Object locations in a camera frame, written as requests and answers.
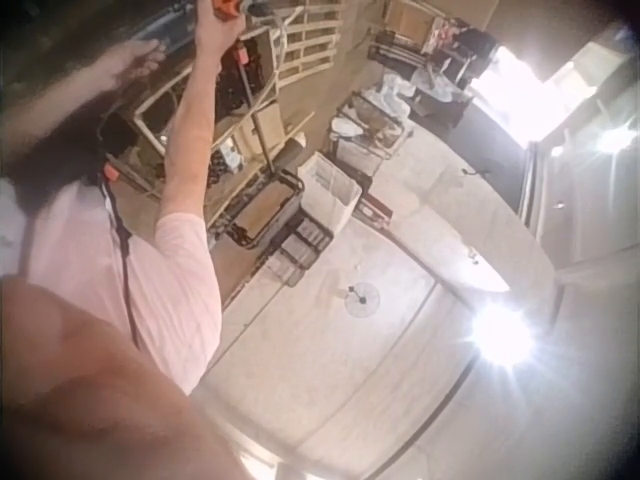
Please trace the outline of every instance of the skin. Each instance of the skin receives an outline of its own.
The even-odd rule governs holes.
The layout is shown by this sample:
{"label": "skin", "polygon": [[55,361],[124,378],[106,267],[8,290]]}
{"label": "skin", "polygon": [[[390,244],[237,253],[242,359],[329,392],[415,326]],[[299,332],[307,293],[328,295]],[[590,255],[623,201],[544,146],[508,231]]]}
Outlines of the skin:
{"label": "skin", "polygon": [[[220,57],[244,29],[198,2],[197,59],[167,154],[162,214],[202,215]],[[16,157],[87,101],[157,68],[129,42],[3,119]],[[2,279],[2,440],[26,478],[248,479],[189,399],[109,323],[19,278]]]}
{"label": "skin", "polygon": [[250,478],[110,324],[18,278],[2,299],[2,437],[25,478]]}

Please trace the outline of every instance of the forearm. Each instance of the forearm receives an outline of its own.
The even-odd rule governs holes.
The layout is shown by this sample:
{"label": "forearm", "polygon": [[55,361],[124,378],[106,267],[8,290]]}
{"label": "forearm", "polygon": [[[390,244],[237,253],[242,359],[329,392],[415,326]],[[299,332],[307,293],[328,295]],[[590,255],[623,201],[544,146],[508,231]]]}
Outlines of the forearm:
{"label": "forearm", "polygon": [[161,216],[176,212],[203,215],[220,57],[198,54],[193,65],[167,145]]}
{"label": "forearm", "polygon": [[29,151],[103,91],[102,82],[91,67],[82,68],[7,112],[2,118],[3,160],[10,162]]}

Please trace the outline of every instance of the bright light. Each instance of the bright light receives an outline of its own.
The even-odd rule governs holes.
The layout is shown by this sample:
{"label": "bright light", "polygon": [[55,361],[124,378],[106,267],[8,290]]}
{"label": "bright light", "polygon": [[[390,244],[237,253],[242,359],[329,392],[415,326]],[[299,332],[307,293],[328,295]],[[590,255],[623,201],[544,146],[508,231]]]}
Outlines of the bright light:
{"label": "bright light", "polygon": [[638,132],[629,130],[626,127],[608,130],[600,137],[598,148],[605,153],[618,153],[631,145],[637,135]]}
{"label": "bright light", "polygon": [[478,315],[471,338],[487,360],[503,367],[522,362],[533,349],[531,333],[522,317],[498,305]]}
{"label": "bright light", "polygon": [[560,155],[562,155],[562,152],[564,152],[564,147],[553,147],[551,149],[551,156],[554,158],[558,158]]}

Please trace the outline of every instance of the wooden frame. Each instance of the wooden frame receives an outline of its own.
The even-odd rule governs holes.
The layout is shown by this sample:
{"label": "wooden frame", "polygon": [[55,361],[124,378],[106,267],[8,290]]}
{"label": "wooden frame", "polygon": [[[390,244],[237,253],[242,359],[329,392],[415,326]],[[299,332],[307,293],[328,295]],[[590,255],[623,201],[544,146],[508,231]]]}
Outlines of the wooden frame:
{"label": "wooden frame", "polygon": [[[286,27],[288,46],[278,74],[279,88],[331,68],[337,53],[345,0],[303,0],[302,3],[303,12]],[[293,8],[277,12],[283,15],[289,10]]]}

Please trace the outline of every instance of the orange drill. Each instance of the orange drill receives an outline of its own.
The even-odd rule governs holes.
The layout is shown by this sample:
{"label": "orange drill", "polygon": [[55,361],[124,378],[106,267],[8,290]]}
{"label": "orange drill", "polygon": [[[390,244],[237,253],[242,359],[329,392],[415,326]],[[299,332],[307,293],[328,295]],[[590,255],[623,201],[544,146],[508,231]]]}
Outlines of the orange drill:
{"label": "orange drill", "polygon": [[240,15],[268,17],[272,14],[267,0],[212,0],[216,15],[222,20],[232,20]]}

